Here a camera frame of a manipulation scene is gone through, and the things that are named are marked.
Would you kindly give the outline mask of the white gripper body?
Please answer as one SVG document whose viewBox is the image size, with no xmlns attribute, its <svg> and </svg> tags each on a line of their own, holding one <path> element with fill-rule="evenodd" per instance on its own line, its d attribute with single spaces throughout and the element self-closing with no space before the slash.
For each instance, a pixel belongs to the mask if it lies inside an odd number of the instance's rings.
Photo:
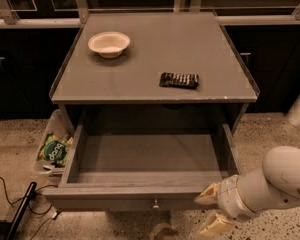
<svg viewBox="0 0 300 240">
<path fill-rule="evenodd" d="M 217 190 L 217 206 L 225 216 L 246 222 L 258 217 L 258 214 L 249 209 L 240 197 L 238 179 L 239 176 L 234 175 L 221 181 Z"/>
</svg>

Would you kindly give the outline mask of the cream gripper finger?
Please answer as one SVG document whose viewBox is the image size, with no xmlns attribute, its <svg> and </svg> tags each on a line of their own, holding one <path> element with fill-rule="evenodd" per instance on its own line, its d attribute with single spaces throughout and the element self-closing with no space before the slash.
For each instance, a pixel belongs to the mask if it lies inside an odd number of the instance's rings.
<svg viewBox="0 0 300 240">
<path fill-rule="evenodd" d="M 217 192 L 219 183 L 212 183 L 207 186 L 195 199 L 194 202 L 202 206 L 211 206 L 217 204 Z"/>
<path fill-rule="evenodd" d="M 234 221 L 219 211 L 212 211 L 200 228 L 204 237 L 214 237 L 229 231 L 234 226 Z"/>
</svg>

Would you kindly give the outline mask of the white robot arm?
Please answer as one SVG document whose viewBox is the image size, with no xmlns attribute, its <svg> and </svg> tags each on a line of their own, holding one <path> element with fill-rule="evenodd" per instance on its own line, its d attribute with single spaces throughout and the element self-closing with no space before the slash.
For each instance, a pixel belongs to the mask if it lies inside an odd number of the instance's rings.
<svg viewBox="0 0 300 240">
<path fill-rule="evenodd" d="M 269 150 L 259 168 L 209 185 L 195 202 L 215 207 L 200 229 L 204 237 L 227 232 L 236 222 L 250 221 L 267 210 L 300 207 L 300 149 Z"/>
</svg>

